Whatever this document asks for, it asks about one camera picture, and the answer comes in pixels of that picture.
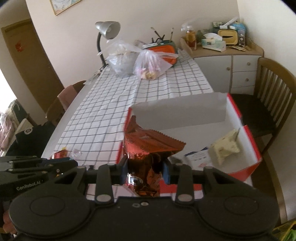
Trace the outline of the person's left hand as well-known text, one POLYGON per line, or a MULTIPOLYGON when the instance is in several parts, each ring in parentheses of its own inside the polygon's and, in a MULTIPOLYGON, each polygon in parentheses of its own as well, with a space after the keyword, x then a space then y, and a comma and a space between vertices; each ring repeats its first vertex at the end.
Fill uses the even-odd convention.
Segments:
POLYGON ((11 235, 15 235, 17 233, 11 219, 10 219, 10 216, 9 216, 9 211, 5 211, 4 214, 3 214, 3 221, 4 221, 4 224, 3 224, 3 230, 5 233, 10 233, 11 235))

